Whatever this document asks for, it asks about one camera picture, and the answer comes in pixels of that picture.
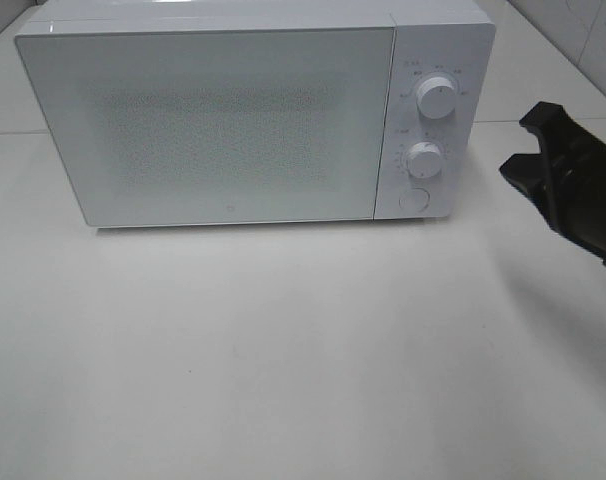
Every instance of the microwave door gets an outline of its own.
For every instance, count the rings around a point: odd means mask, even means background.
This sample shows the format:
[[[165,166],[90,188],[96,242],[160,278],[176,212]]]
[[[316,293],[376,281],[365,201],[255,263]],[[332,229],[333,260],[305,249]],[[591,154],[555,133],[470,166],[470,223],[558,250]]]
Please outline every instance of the microwave door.
[[[17,45],[88,224],[371,219],[392,28]]]

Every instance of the microwave top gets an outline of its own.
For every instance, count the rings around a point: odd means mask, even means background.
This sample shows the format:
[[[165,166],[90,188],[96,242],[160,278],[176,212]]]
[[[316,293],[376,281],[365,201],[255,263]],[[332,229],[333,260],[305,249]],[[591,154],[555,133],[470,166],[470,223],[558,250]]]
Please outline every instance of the microwave top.
[[[49,0],[19,36],[478,23],[473,0]]]

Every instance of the table surface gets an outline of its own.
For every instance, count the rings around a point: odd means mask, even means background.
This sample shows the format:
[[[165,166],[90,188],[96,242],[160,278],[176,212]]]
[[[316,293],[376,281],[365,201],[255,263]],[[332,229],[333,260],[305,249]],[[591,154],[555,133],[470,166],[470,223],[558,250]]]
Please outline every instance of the table surface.
[[[479,0],[497,36],[476,121],[519,120],[538,101],[575,118],[606,118],[606,98],[505,0]],[[35,9],[0,34],[0,133],[47,129],[12,39]]]
[[[446,220],[96,231],[0,134],[0,479],[606,479],[606,269],[498,174],[535,151],[475,124]]]

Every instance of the black plastic part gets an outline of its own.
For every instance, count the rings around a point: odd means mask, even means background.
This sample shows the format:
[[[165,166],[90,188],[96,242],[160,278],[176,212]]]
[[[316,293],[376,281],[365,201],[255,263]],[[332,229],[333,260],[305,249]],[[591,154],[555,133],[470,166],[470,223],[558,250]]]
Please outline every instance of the black plastic part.
[[[552,230],[606,265],[606,144],[553,103],[539,102],[520,124],[537,137],[541,153],[512,155],[501,174]]]

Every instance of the control panel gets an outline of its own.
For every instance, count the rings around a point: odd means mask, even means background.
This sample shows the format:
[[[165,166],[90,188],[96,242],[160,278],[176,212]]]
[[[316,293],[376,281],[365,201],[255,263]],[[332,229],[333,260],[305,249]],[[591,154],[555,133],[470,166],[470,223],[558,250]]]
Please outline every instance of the control panel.
[[[397,28],[375,219],[451,212],[493,38],[487,24]]]

